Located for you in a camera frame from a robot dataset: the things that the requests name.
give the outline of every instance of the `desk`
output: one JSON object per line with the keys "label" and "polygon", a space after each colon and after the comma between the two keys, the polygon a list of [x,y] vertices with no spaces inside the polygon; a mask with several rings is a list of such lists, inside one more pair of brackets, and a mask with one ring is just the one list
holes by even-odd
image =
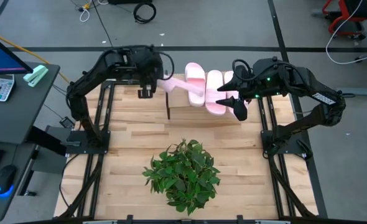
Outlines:
{"label": "desk", "polygon": [[[32,68],[41,65],[27,64]],[[13,164],[17,167],[11,196],[0,198],[0,221],[4,218],[32,158],[35,144],[26,142],[26,139],[60,68],[58,65],[45,66],[49,71],[34,88],[29,87],[23,80],[24,75],[16,75],[16,86],[10,99],[0,102],[0,118],[3,119],[0,122],[0,150],[3,151],[0,170],[12,163],[15,150]]]}
{"label": "desk", "polygon": [[[86,96],[92,118],[99,91],[97,88]],[[235,220],[237,215],[243,215],[244,219],[276,219],[269,164],[262,158],[262,126],[257,101],[250,104],[248,119],[240,123],[229,113],[218,117],[210,115],[204,107],[187,106],[184,103],[187,93],[183,90],[176,89],[169,96],[171,120],[167,119],[165,93],[161,89],[153,99],[141,100],[137,98],[137,86],[115,88],[109,123],[110,149],[103,161],[95,219],[125,220],[127,215],[134,215],[135,220],[188,218],[186,213],[176,212],[174,207],[166,205],[164,194],[151,194],[141,174],[144,166],[149,167],[152,155],[157,156],[181,138],[202,142],[221,171],[217,196],[205,209],[191,214],[191,219]],[[292,122],[294,115],[289,98],[276,96],[273,100],[278,123]],[[86,157],[78,156],[65,170],[62,191],[68,203],[81,189]],[[294,155],[285,155],[285,158],[292,189],[307,208],[317,214],[305,161]],[[88,214],[90,196],[91,191],[87,195],[84,215]],[[284,194],[282,201],[285,214],[288,214]],[[59,196],[54,215],[65,209]]]}

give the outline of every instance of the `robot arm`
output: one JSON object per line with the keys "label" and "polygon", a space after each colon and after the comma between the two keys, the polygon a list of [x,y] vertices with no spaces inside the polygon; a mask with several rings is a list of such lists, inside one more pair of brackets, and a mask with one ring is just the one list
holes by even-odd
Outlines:
{"label": "robot arm", "polygon": [[[236,62],[245,66],[235,67]],[[265,96],[283,95],[309,96],[320,102],[307,116],[286,126],[278,125],[273,130],[273,142],[284,143],[293,134],[312,128],[316,125],[334,126],[341,120],[345,109],[342,92],[332,90],[318,82],[310,70],[295,67],[280,61],[277,57],[258,60],[250,69],[242,60],[233,62],[235,75],[232,80],[221,86],[218,91],[239,91],[239,98],[217,101],[217,103],[234,108],[236,117],[247,119],[244,101]]]}
{"label": "robot arm", "polygon": [[154,51],[153,46],[113,48],[103,52],[94,67],[83,72],[79,80],[70,83],[66,102],[72,117],[81,122],[90,146],[98,147],[103,142],[99,127],[90,118],[85,95],[105,80],[114,78],[138,80],[141,86],[138,97],[152,98],[156,92],[157,80],[165,80],[160,54],[164,53]]}

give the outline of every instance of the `calculator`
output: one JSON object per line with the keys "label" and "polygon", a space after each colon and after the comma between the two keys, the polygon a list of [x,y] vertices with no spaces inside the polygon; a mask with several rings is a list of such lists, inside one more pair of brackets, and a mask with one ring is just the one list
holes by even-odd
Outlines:
{"label": "calculator", "polygon": [[14,75],[0,75],[0,101],[5,102],[15,86]]}

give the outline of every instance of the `stapler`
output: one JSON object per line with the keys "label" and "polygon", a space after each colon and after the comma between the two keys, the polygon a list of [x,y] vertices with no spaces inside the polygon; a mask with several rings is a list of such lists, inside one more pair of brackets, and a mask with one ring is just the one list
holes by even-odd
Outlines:
{"label": "stapler", "polygon": [[35,87],[36,84],[44,77],[44,75],[48,72],[48,69],[39,65],[33,69],[33,73],[28,73],[23,77],[23,80],[29,83],[29,86]]}

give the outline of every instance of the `gray desk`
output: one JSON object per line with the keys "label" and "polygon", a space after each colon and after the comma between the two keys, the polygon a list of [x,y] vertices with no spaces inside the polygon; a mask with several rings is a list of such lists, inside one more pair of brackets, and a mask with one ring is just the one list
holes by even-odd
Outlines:
{"label": "gray desk", "polygon": [[[40,63],[27,64],[32,68],[42,65]],[[12,95],[6,102],[0,102],[0,150],[3,150],[0,169],[12,163],[15,150],[16,155],[13,164],[17,167],[12,194],[0,198],[0,221],[4,218],[19,184],[22,182],[24,172],[32,159],[35,144],[26,141],[37,143],[37,139],[37,141],[48,140],[47,143],[49,143],[53,140],[53,137],[33,127],[33,123],[60,69],[58,65],[45,66],[49,71],[34,88],[27,85],[27,82],[23,80],[23,75],[16,75],[16,86]]]}

